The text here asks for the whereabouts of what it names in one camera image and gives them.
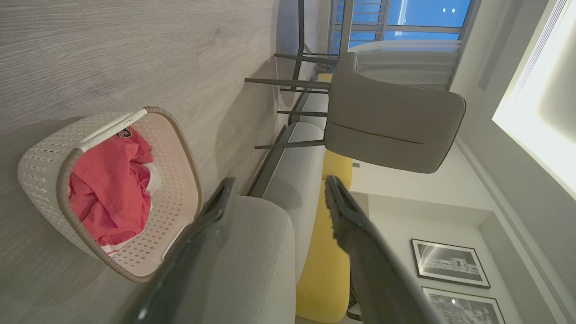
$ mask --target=yellow cushion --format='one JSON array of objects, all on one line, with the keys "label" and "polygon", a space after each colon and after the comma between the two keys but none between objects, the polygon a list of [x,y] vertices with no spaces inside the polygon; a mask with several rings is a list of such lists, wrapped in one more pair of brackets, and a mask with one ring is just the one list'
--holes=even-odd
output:
[{"label": "yellow cushion", "polygon": [[346,189],[350,188],[352,183],[352,159],[326,150],[324,166],[322,167],[322,180],[326,180],[328,175],[337,176]]},{"label": "yellow cushion", "polygon": [[332,81],[332,73],[320,73],[318,74],[318,81]]},{"label": "yellow cushion", "polygon": [[296,285],[296,315],[321,323],[344,318],[350,295],[350,259],[332,235],[324,183],[304,270]]}]

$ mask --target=red clothing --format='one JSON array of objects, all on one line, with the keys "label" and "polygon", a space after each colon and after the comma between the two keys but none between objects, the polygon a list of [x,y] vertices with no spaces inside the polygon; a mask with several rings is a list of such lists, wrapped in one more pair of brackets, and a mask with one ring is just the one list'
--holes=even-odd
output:
[{"label": "red clothing", "polygon": [[89,149],[74,166],[70,202],[100,246],[122,245],[144,230],[151,202],[146,191],[150,171],[142,163],[152,162],[151,150],[146,140],[128,127]]}]

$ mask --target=picture frame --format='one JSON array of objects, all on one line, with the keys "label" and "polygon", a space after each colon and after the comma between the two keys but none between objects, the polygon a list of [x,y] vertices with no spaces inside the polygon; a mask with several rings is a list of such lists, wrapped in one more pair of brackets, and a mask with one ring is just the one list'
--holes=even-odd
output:
[{"label": "picture frame", "polygon": [[446,323],[505,324],[498,301],[482,297],[422,287],[433,308]]},{"label": "picture frame", "polygon": [[418,277],[490,289],[476,250],[411,239]]}]

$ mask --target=white laundry basket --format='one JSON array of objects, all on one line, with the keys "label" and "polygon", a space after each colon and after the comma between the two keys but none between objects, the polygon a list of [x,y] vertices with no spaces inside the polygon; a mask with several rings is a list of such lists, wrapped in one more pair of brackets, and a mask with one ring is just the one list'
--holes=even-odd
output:
[{"label": "white laundry basket", "polygon": [[[109,256],[86,231],[67,195],[74,164],[90,148],[132,126],[152,146],[162,179],[142,234]],[[106,112],[64,127],[31,147],[20,159],[18,180],[44,217],[82,251],[125,278],[151,279],[165,252],[199,213],[202,193],[194,160],[180,127],[167,111],[145,107],[135,113]]]}]

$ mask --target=chair backrest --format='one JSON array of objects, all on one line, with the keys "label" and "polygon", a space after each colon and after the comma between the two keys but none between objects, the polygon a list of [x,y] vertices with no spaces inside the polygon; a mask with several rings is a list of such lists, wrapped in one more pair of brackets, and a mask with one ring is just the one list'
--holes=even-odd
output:
[{"label": "chair backrest", "polygon": [[329,91],[326,148],[367,163],[435,172],[466,111],[460,95],[370,79],[340,56]]}]

